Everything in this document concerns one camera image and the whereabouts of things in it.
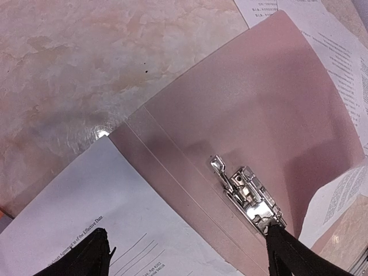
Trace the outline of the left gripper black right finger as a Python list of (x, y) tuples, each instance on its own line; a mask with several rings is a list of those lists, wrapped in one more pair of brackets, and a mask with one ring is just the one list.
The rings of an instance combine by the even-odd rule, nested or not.
[(271, 276), (350, 275), (350, 273), (315, 254), (278, 225), (269, 227), (266, 235), (266, 246)]

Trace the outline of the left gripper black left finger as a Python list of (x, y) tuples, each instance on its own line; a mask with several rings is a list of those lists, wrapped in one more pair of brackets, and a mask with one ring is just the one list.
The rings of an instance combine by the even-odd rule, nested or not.
[(97, 228), (57, 262), (36, 276), (108, 275), (115, 249), (110, 249), (108, 233)]

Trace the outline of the pink-brown file folder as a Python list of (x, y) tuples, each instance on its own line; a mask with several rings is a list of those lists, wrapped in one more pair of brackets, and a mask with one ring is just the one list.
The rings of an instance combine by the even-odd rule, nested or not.
[(248, 166), (296, 236), (315, 192), (363, 159), (323, 64), (278, 11), (185, 72), (110, 139), (158, 194), (227, 262), (267, 275), (265, 241), (210, 166)]

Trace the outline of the white sheet dense English text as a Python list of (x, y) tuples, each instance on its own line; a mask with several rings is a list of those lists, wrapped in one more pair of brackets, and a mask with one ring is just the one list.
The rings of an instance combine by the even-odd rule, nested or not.
[(358, 195), (367, 196), (367, 159), (318, 189), (309, 203), (299, 241), (311, 248)]

